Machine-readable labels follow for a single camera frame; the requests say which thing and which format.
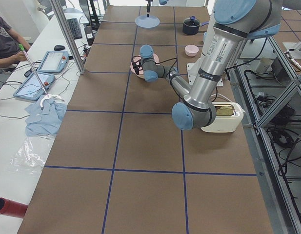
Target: plastic bag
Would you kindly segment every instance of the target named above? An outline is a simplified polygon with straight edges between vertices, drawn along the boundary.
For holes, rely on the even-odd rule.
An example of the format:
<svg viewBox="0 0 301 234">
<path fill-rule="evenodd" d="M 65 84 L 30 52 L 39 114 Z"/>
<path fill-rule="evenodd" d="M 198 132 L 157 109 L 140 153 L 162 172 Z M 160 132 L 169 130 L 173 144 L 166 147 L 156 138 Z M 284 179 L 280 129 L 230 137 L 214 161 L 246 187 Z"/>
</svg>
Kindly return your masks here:
<svg viewBox="0 0 301 234">
<path fill-rule="evenodd" d="M 7 170 L 14 173 L 39 176 L 44 168 L 55 136 L 30 136 L 11 158 Z"/>
</svg>

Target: blue cloth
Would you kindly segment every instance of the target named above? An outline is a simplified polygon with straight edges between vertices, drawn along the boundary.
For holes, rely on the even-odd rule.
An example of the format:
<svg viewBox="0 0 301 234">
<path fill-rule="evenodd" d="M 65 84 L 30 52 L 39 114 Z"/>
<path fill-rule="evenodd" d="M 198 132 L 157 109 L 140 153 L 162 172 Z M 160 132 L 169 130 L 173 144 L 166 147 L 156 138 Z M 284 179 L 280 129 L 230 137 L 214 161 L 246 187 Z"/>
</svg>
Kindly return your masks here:
<svg viewBox="0 0 301 234">
<path fill-rule="evenodd" d="M 53 98 L 44 100 L 43 109 L 40 107 L 41 96 L 25 110 L 30 114 L 26 120 L 25 133 L 27 136 L 57 134 L 61 121 L 66 113 L 67 105 L 56 103 Z"/>
</svg>

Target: white table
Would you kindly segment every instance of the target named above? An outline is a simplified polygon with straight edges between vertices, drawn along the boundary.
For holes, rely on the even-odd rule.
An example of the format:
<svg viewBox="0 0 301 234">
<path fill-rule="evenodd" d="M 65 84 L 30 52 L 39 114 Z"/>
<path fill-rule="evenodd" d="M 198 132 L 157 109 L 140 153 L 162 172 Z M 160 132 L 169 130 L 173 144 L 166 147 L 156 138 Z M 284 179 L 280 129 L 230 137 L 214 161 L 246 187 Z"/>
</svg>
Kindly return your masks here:
<svg viewBox="0 0 301 234">
<path fill-rule="evenodd" d="M 67 19 L 79 19 L 82 15 L 83 14 L 66 14 L 66 17 Z M 75 41 L 77 47 L 82 46 L 83 43 L 87 44 L 84 30 L 82 29 L 82 25 L 80 26 L 83 38 Z M 64 45 L 66 47 L 65 50 L 69 51 L 57 19 L 54 16 L 28 51 L 30 60 L 37 61 L 42 59 L 46 51 L 53 50 L 54 46 L 57 44 Z M 23 69 L 16 70 L 14 73 L 12 73 L 8 81 L 25 81 L 26 78 L 23 74 L 29 69 L 30 67 L 28 65 Z M 67 90 L 61 94 L 65 100 L 65 103 L 67 104 L 70 101 L 79 78 L 78 69 L 75 64 L 71 67 L 71 69 L 69 69 L 64 77 L 70 81 L 70 85 L 68 86 Z M 66 88 L 67 84 L 68 81 L 60 78 L 51 86 L 49 93 L 59 94 Z M 10 98 L 14 92 L 15 89 L 9 85 L 4 85 L 0 90 L 0 99 Z M 24 109 L 31 103 L 34 102 L 16 98 L 0 101 L 0 115 L 11 117 L 26 116 L 28 113 Z M 10 119 L 0 117 L 0 197 L 29 204 L 38 182 L 39 175 L 31 176 L 11 173 L 10 170 L 6 169 L 8 165 L 10 165 L 11 158 L 15 155 L 19 147 L 27 138 L 24 131 L 26 127 L 25 119 L 26 118 Z M 0 234 L 16 234 L 21 222 L 22 219 L 20 218 L 0 215 Z"/>
</svg>

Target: black mouse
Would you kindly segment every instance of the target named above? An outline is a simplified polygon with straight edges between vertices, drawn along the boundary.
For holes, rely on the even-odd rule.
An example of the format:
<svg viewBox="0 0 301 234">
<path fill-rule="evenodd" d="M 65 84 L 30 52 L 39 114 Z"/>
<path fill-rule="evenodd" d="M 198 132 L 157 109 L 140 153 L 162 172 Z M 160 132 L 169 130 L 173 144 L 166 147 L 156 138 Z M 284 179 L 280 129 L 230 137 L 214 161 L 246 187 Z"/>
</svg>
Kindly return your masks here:
<svg viewBox="0 0 301 234">
<path fill-rule="evenodd" d="M 58 50 L 64 50 L 66 47 L 64 47 L 63 45 L 55 45 L 54 50 L 58 51 Z"/>
</svg>

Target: keyboard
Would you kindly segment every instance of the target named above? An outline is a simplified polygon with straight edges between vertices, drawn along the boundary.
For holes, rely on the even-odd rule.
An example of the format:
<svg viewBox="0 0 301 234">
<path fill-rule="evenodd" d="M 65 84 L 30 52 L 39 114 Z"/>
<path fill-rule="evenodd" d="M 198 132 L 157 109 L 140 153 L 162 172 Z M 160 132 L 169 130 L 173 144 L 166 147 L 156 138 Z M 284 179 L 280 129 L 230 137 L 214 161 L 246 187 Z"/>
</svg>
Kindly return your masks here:
<svg viewBox="0 0 301 234">
<path fill-rule="evenodd" d="M 67 19 L 70 31 L 73 35 L 73 39 L 80 39 L 82 38 L 82 33 L 80 29 L 79 22 L 76 18 L 73 19 Z"/>
</svg>

